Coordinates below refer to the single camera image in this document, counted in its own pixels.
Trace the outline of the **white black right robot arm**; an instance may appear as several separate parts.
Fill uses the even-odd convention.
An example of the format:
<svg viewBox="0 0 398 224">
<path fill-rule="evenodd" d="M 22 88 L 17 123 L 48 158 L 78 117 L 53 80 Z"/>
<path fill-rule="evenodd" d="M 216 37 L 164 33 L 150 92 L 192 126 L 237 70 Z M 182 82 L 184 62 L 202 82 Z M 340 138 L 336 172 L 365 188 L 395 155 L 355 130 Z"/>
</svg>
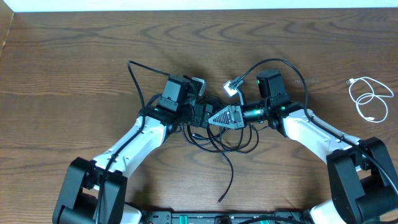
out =
<svg viewBox="0 0 398 224">
<path fill-rule="evenodd" d="M 261 100 L 225 106 L 208 122 L 241 129 L 267 121 L 319 157 L 327 165 L 331 199 L 310 209 L 312 223 L 377 223 L 397 209 L 397 173 L 380 139 L 347 135 L 291 101 L 278 70 L 265 70 L 256 79 Z"/>
</svg>

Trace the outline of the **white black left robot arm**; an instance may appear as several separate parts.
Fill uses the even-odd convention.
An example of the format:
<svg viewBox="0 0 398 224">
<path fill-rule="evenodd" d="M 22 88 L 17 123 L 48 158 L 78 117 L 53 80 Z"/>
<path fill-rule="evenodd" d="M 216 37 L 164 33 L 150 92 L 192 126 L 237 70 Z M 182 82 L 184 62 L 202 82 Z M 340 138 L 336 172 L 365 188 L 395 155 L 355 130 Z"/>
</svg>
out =
<svg viewBox="0 0 398 224">
<path fill-rule="evenodd" d="M 181 124 L 203 125 L 207 106 L 199 105 L 206 82 L 168 77 L 163 93 L 140 110 L 134 126 L 112 147 L 68 167 L 52 215 L 53 223 L 139 223 L 142 212 L 125 203 L 127 181 L 143 160 Z"/>
</svg>

